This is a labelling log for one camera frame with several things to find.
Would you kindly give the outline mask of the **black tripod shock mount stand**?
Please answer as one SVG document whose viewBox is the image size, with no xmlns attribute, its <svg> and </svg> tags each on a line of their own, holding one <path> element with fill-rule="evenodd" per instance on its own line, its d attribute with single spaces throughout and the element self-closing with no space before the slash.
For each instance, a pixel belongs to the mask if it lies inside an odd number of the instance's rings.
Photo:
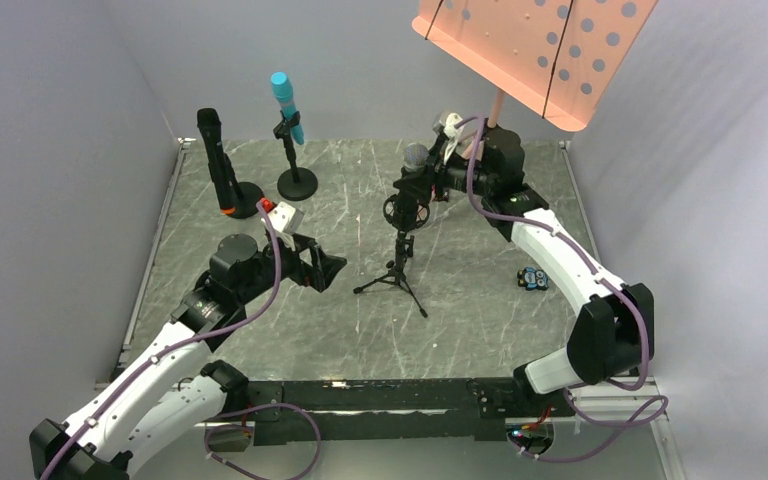
<svg viewBox="0 0 768 480">
<path fill-rule="evenodd" d="M 353 289 L 354 294 L 360 294 L 376 284 L 394 286 L 407 293 L 416 304 L 422 317 L 428 313 L 416 297 L 408 283 L 405 272 L 408 261 L 414 255 L 414 230 L 423 227 L 429 218 L 429 207 L 405 193 L 391 195 L 383 204 L 382 212 L 389 225 L 397 230 L 394 259 L 386 264 L 387 272 L 363 285 Z"/>
</svg>

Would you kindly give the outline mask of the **black clip desk mic stand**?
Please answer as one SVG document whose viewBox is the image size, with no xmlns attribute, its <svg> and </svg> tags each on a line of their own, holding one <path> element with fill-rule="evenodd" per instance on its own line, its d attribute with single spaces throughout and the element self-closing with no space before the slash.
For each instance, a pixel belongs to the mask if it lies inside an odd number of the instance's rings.
<svg viewBox="0 0 768 480">
<path fill-rule="evenodd" d="M 303 201 L 312 197 L 318 189 L 316 175 L 307 168 L 297 165 L 297 155 L 292 138 L 292 129 L 300 125 L 300 113 L 296 112 L 289 118 L 282 118 L 273 129 L 276 139 L 282 141 L 289 168 L 278 178 L 276 187 L 278 193 L 290 201 Z"/>
</svg>

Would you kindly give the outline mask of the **black small desk mic stand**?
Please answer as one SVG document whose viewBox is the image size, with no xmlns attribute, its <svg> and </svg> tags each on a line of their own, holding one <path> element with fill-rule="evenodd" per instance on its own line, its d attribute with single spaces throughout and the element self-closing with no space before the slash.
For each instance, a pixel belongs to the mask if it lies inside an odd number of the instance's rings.
<svg viewBox="0 0 768 480">
<path fill-rule="evenodd" d="M 255 183 L 238 181 L 228 156 L 225 156 L 225 164 L 234 207 L 232 212 L 227 213 L 227 216 L 234 219 L 246 219 L 256 215 L 256 205 L 264 196 L 262 189 Z"/>
</svg>

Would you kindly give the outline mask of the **black microphone orange end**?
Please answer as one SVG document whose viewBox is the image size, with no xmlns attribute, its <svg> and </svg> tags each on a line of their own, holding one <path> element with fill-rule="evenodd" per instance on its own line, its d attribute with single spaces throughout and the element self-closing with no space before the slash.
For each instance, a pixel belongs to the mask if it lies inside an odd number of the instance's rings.
<svg viewBox="0 0 768 480">
<path fill-rule="evenodd" d="M 197 127 L 205 145 L 208 169 L 220 211 L 230 216 L 236 211 L 236 200 L 228 179 L 221 136 L 222 124 L 217 111 L 214 108 L 199 109 Z"/>
</svg>

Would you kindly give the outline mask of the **blue microphone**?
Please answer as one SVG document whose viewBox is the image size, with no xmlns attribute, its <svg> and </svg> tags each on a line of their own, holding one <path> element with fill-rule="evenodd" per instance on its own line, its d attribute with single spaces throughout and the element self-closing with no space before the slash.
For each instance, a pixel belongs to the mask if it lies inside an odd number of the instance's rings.
<svg viewBox="0 0 768 480">
<path fill-rule="evenodd" d="M 301 116 L 294 98 L 294 88 L 289 76 L 285 72 L 274 72 L 270 77 L 273 96 L 280 105 L 282 117 L 291 120 L 296 117 L 298 122 L 291 128 L 291 136 L 296 144 L 305 143 L 304 131 L 301 126 Z"/>
</svg>

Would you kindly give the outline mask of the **black microphone silver grille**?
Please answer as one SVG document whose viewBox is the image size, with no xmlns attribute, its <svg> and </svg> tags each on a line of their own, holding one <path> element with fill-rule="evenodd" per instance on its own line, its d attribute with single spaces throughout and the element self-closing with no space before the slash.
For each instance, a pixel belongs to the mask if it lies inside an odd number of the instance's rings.
<svg viewBox="0 0 768 480">
<path fill-rule="evenodd" d="M 422 172 L 427 167 L 429 150 L 420 143 L 410 143 L 403 150 L 402 172 L 412 174 Z"/>
</svg>

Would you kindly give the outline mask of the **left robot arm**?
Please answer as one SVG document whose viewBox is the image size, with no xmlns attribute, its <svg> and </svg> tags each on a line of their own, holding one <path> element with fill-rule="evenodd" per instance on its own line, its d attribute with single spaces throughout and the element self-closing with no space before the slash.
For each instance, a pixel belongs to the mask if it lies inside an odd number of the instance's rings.
<svg viewBox="0 0 768 480">
<path fill-rule="evenodd" d="M 66 420 L 33 429 L 35 477 L 130 479 L 196 423 L 244 407 L 248 378 L 209 356 L 250 323 L 249 302 L 275 294 L 284 279 L 323 292 L 346 264 L 301 234 L 264 249 L 249 235 L 225 237 L 143 353 Z"/>
</svg>

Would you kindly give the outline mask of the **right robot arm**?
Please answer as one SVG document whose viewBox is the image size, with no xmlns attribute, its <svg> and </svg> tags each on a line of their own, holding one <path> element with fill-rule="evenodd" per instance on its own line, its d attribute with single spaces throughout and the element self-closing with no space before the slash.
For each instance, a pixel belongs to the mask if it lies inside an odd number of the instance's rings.
<svg viewBox="0 0 768 480">
<path fill-rule="evenodd" d="M 509 243 L 534 259 L 576 310 L 565 346 L 519 367 L 531 394 L 547 395 L 607 382 L 641 388 L 654 355 L 654 298 L 602 266 L 561 224 L 548 202 L 524 180 L 524 149 L 508 130 L 480 131 L 485 145 L 465 157 L 454 131 L 434 144 L 408 145 L 389 213 L 400 230 L 421 225 L 421 210 L 448 190 L 466 194 L 475 211 Z"/>
</svg>

